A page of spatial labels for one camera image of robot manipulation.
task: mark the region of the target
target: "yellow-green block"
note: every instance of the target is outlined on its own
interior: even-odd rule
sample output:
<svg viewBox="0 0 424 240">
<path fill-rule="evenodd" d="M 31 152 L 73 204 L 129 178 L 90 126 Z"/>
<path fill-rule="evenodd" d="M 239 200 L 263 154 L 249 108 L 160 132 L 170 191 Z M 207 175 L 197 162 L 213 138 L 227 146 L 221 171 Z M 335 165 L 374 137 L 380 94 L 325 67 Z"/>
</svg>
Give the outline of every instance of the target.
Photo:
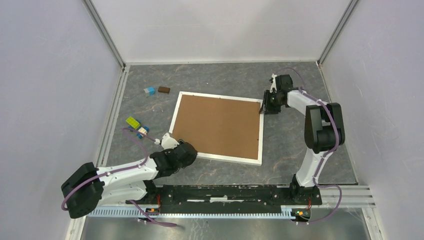
<svg viewBox="0 0 424 240">
<path fill-rule="evenodd" d="M 125 122 L 129 124 L 133 129 L 139 129 L 139 127 L 141 126 L 141 124 L 137 120 L 135 120 L 134 117 L 132 116 L 127 118 Z"/>
</svg>

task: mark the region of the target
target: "brown board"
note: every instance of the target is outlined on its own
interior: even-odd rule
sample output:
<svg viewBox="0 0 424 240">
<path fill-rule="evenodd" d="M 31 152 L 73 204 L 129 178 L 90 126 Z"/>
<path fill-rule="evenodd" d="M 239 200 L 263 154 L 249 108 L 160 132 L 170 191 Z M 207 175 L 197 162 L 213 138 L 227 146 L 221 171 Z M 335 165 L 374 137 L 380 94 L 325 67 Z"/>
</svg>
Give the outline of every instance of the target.
<svg viewBox="0 0 424 240">
<path fill-rule="evenodd" d="M 261 151 L 262 156 L 259 102 L 183 94 L 177 107 L 172 135 L 199 153 L 257 160 Z"/>
</svg>

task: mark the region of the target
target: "wall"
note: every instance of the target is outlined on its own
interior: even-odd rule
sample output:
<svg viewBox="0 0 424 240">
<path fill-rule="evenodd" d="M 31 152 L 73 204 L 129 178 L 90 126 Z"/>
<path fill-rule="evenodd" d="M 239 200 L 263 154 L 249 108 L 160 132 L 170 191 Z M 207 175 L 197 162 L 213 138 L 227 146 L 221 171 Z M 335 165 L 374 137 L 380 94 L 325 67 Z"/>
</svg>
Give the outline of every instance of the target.
<svg viewBox="0 0 424 240">
<path fill-rule="evenodd" d="M 323 63 L 387 239 L 423 239 L 424 2 L 360 1 Z"/>
<path fill-rule="evenodd" d="M 0 2 L 0 239 L 64 239 L 61 184 L 94 159 L 120 68 L 83 2 Z"/>
<path fill-rule="evenodd" d="M 314 61 L 349 0 L 93 0 L 126 62 Z"/>
</svg>

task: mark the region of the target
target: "gray tabletop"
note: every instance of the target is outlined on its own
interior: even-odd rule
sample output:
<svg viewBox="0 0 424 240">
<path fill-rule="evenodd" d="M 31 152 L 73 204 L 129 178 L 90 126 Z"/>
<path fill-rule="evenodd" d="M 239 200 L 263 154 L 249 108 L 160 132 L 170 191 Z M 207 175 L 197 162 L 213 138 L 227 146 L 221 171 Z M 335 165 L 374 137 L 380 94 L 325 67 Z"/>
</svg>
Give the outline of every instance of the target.
<svg viewBox="0 0 424 240">
<path fill-rule="evenodd" d="M 302 84 L 293 71 L 281 70 L 284 67 L 295 68 L 303 76 L 310 94 L 324 101 L 329 100 L 314 62 L 131 66 L 106 165 L 125 164 L 144 156 L 141 148 L 121 132 L 122 128 L 127 127 L 125 120 L 128 117 L 140 120 L 142 125 L 150 128 L 150 136 L 160 138 L 169 131 L 180 91 L 262 99 L 264 90 L 270 87 L 268 80 L 272 73 L 290 74 L 295 86 Z M 157 92 L 150 97 L 145 96 L 145 88 L 154 87 L 157 90 L 159 86 L 171 88 L 170 93 Z M 293 108 L 283 108 L 280 114 L 264 116 L 262 166 L 197 159 L 178 173 L 154 182 L 157 185 L 288 184 L 306 153 L 304 122 L 304 116 Z M 151 141 L 140 141 L 149 154 L 162 150 Z M 344 145 L 329 158 L 319 182 L 356 183 Z"/>
</svg>

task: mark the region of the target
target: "light blue block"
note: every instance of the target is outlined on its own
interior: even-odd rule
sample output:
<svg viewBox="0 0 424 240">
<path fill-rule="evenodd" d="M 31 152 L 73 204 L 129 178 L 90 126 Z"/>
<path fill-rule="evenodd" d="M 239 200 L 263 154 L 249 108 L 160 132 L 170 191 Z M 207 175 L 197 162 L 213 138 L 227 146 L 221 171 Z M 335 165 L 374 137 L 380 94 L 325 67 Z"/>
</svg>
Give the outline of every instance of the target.
<svg viewBox="0 0 424 240">
<path fill-rule="evenodd" d="M 151 95 L 155 94 L 155 89 L 152 86 L 145 88 L 144 93 L 145 93 L 146 97 L 151 96 Z"/>
</svg>

